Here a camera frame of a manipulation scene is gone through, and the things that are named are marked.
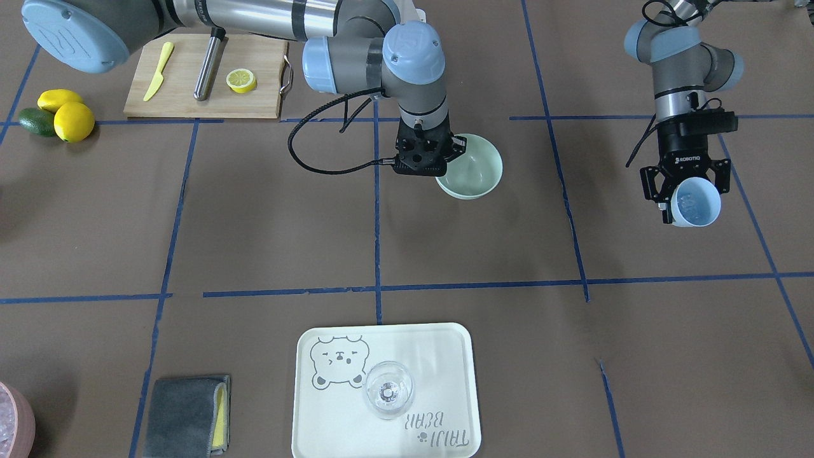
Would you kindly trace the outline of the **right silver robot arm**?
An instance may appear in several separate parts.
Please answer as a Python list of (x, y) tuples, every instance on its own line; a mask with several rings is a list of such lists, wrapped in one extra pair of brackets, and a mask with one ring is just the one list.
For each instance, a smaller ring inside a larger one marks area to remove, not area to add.
[(394, 99), (398, 174), (440, 177), (466, 151), (450, 128), (438, 32), (412, 1), (24, 1), (29, 34), (57, 60), (106, 73), (175, 29), (203, 24), (303, 43), (308, 86), (338, 96)]

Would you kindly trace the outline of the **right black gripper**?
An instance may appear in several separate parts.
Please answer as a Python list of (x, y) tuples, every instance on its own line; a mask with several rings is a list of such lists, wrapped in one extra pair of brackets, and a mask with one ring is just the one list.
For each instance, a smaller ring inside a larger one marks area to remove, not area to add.
[(396, 136), (396, 153), (413, 149), (436, 151), (448, 164), (466, 152), (466, 142), (467, 139), (462, 134), (453, 134), (448, 117), (437, 127), (429, 130), (424, 130), (417, 124), (410, 127), (403, 119), (400, 119)]

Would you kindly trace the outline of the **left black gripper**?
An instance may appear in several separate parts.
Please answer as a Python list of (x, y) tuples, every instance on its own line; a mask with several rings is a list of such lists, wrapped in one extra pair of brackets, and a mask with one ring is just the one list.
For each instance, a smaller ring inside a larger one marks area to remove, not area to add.
[(659, 143), (658, 166), (640, 168), (640, 182), (646, 200), (659, 206), (663, 223), (674, 223), (671, 210), (675, 185), (690, 177), (714, 173), (718, 194), (730, 191), (731, 160), (712, 160), (708, 154), (708, 132), (698, 117), (677, 117), (656, 125)]

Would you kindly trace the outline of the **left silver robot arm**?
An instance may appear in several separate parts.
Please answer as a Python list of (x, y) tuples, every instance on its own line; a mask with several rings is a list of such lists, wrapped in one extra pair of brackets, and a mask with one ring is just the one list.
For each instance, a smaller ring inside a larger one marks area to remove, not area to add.
[(715, 1), (646, 1), (642, 19), (624, 39), (628, 55), (649, 66), (655, 112), (642, 134), (654, 134), (655, 165), (640, 169), (646, 200), (659, 206), (663, 222), (706, 227), (721, 212), (730, 190), (730, 160), (710, 157), (712, 135), (738, 130), (738, 116), (710, 96), (741, 79), (744, 63), (732, 50), (704, 43), (698, 26)]

